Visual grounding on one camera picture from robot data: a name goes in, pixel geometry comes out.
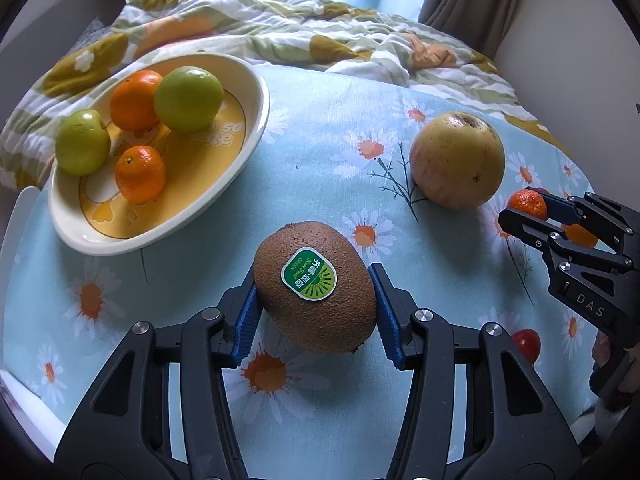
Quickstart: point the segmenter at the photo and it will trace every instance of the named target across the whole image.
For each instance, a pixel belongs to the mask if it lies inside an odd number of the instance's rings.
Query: floral tablecloth
[[[45,190],[15,258],[6,298],[4,358],[14,376],[64,423],[131,325],[183,322],[238,285],[259,243],[288,222],[317,220],[342,232],[369,265],[449,322],[542,339],[536,370],[568,421],[591,402],[595,330],[546,291],[540,254],[497,223],[509,195],[541,186],[568,196],[590,186],[557,148],[507,122],[498,131],[507,168],[477,210],[428,203],[408,173],[420,127],[463,105],[375,81],[259,66],[273,102],[264,137],[228,191],[181,231],[143,250],[90,258],[66,247]],[[464,373],[457,370],[450,458],[462,452]],[[382,478],[411,383],[377,333],[354,354],[319,356],[293,346],[264,316],[251,354],[225,373],[249,474],[308,480]],[[174,455],[184,458],[177,366],[170,394]]]

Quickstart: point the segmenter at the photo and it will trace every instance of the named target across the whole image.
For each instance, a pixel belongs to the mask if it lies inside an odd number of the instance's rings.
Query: red tomato
[[[523,328],[511,336],[529,364],[536,362],[540,355],[540,336],[532,328]]]

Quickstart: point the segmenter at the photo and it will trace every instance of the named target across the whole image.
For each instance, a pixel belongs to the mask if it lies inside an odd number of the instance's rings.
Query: orange fruit
[[[133,146],[125,151],[114,174],[120,193],[133,204],[153,200],[166,183],[164,160],[151,146]]]
[[[154,95],[162,76],[153,70],[140,70],[118,83],[111,93],[111,121],[121,130],[138,132],[159,123]]]
[[[566,237],[574,244],[593,248],[598,243],[598,237],[587,231],[587,229],[582,227],[580,224],[562,224],[562,229],[564,229]]]
[[[540,218],[545,222],[549,218],[549,215],[546,212],[545,200],[542,198],[540,193],[533,191],[532,189],[521,189],[516,191],[509,197],[507,207],[530,214],[531,216]]]

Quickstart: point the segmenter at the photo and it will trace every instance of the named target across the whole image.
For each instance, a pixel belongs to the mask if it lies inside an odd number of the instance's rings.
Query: metal screw
[[[131,327],[131,331],[134,334],[143,334],[148,332],[149,330],[149,323],[147,323],[146,321],[139,321],[137,322],[133,327]]]
[[[220,316],[220,311],[216,309],[214,306],[210,306],[209,308],[204,309],[200,315],[204,319],[216,319]]]
[[[487,323],[484,329],[489,335],[500,335],[502,333],[502,327],[497,323]]]
[[[433,312],[426,308],[419,308],[415,311],[414,316],[418,321],[431,321],[433,319]]]

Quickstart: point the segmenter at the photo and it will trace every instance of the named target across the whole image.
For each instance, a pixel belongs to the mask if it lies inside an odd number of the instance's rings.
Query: fruit sticker
[[[299,248],[282,267],[280,277],[285,285],[307,301],[327,298],[335,289],[334,266],[312,247]]]

